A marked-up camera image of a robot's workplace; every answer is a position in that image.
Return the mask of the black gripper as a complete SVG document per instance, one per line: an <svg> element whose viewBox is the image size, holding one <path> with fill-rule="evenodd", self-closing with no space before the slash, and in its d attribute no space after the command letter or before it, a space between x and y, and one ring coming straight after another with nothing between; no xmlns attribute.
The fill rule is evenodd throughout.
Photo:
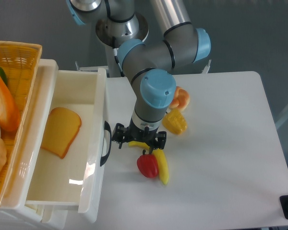
<svg viewBox="0 0 288 230"><path fill-rule="evenodd" d="M118 143L119 149L122 148L123 143L130 141L138 141L146 143L149 146L149 154L153 150L163 150L167 141L167 132L159 131L157 129L150 131L139 129L136 126L125 127L121 123L117 123L113 130L112 141Z"/></svg>

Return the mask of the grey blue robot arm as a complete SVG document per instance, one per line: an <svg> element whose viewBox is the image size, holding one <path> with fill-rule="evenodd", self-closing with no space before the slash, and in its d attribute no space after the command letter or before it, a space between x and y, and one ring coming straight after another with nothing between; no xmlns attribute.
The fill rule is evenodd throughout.
<svg viewBox="0 0 288 230"><path fill-rule="evenodd" d="M207 57L211 42L204 29L193 27L181 0L153 0L151 5L164 39L148 46L147 21L135 11L135 1L67 1L77 24L97 20L96 35L108 52L110 76L127 77L136 95L130 124L116 124L112 140L139 141L156 150L166 143L159 126L176 89L170 71Z"/></svg>

